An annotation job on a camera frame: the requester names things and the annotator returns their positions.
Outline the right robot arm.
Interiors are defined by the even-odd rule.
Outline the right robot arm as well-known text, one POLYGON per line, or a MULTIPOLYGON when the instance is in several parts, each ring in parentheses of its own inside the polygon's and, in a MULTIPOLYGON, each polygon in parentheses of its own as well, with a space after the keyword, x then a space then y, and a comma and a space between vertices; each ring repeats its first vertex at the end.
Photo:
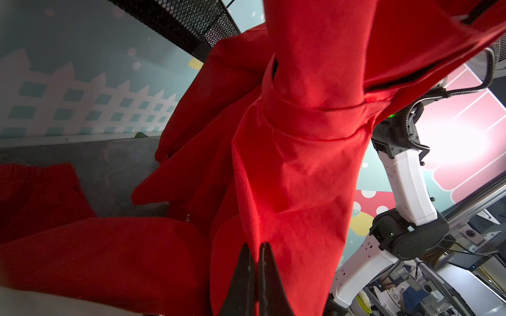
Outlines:
POLYGON ((386 170, 395 208, 372 221, 362 246, 336 271, 328 308, 345 311, 380 273, 401 261, 420 257, 449 232, 448 222, 437 212, 427 191, 422 165, 430 148, 419 142, 415 125, 426 102, 482 92, 490 86, 495 75, 495 53, 491 48, 484 52, 487 69, 481 85, 447 90, 438 83, 375 127, 372 143, 386 170))

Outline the red jacket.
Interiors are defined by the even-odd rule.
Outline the red jacket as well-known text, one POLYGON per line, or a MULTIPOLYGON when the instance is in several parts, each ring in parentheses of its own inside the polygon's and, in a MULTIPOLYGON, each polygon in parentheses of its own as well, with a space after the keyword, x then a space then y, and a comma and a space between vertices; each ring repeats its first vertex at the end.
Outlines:
POLYGON ((155 315, 217 315, 241 248, 320 315, 374 128, 505 33, 504 1, 265 1, 211 51, 133 204, 99 218, 68 165, 1 166, 1 285, 155 315))

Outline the beige jacket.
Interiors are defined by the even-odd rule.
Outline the beige jacket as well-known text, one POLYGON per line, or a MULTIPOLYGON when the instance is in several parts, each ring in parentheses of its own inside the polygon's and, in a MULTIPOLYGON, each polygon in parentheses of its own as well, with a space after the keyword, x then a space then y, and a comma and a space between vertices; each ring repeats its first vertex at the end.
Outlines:
POLYGON ((1 315, 141 315, 85 300, 1 287, 1 315))

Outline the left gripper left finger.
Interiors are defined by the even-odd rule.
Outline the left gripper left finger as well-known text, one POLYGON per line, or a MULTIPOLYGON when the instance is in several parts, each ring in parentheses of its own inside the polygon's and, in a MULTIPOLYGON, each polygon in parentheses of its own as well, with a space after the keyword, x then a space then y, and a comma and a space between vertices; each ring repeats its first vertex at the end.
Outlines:
POLYGON ((256 264, 248 244, 241 248, 237 266, 227 293, 218 313, 219 316, 252 316, 256 305, 256 264))

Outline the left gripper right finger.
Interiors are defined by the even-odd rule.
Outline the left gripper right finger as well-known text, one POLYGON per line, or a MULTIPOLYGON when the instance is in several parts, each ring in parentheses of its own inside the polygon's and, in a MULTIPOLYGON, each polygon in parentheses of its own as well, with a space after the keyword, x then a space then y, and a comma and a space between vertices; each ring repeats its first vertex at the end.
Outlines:
POLYGON ((260 246, 258 273, 259 315, 294 316, 269 243, 260 246))

